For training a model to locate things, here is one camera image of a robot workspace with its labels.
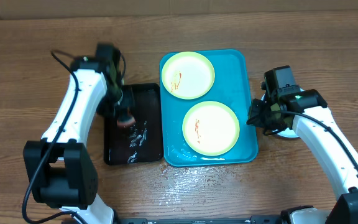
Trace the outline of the light blue plate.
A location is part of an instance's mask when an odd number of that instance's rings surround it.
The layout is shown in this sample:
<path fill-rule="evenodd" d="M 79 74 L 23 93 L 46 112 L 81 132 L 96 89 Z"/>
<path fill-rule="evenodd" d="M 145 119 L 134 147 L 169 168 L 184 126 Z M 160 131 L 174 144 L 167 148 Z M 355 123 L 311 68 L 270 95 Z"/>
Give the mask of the light blue plate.
<path fill-rule="evenodd" d="M 264 95 L 261 97 L 261 100 L 262 101 L 268 101 L 270 103 L 277 103 L 277 100 L 274 100 L 273 98 L 271 97 L 268 97 L 267 96 L 267 91 L 265 91 Z M 281 131 L 279 131 L 278 129 L 274 130 L 274 131 L 271 131 L 270 134 L 273 134 L 273 135 L 277 135 L 281 138 L 285 138 L 285 139 L 298 139 L 299 136 L 294 132 L 294 130 L 290 129 L 290 128 L 287 128 L 287 129 L 283 129 Z"/>

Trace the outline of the teal and orange sponge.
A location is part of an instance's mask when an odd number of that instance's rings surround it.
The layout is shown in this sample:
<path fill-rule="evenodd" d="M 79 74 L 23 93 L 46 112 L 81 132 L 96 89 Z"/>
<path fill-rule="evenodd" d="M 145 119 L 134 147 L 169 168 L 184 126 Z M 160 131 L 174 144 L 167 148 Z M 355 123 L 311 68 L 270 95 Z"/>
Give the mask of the teal and orange sponge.
<path fill-rule="evenodd" d="M 127 128 L 135 124 L 135 118 L 131 114 L 122 114 L 118 117 L 116 124 L 119 128 Z"/>

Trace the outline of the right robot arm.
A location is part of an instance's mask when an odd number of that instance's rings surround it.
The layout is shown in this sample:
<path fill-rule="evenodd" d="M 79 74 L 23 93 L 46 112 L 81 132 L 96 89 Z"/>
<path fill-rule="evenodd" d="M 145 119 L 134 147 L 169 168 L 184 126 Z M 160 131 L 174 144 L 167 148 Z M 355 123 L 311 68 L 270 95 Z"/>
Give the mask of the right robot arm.
<path fill-rule="evenodd" d="M 252 100 L 248 125 L 265 135 L 291 129 L 317 159 L 333 188 L 332 210 L 312 206 L 281 212 L 282 223 L 358 223 L 358 153 L 336 124 L 331 110 L 316 90 L 280 96 L 266 93 Z"/>

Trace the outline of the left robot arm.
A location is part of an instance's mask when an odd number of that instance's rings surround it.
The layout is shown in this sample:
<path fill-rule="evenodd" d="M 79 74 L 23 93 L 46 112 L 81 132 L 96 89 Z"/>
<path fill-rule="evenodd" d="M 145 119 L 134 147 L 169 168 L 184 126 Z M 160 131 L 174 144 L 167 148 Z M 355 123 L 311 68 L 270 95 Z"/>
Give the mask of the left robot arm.
<path fill-rule="evenodd" d="M 67 92 L 58 112 L 39 141 L 27 141 L 23 157 L 29 184 L 22 202 L 27 214 L 30 197 L 59 212 L 39 220 L 45 223 L 64 215 L 78 223 L 113 223 L 114 210 L 98 195 L 98 173 L 86 149 L 94 116 L 114 118 L 117 126 L 135 123 L 133 97 L 123 90 L 125 58 L 111 56 L 74 57 L 63 67 L 70 73 Z"/>

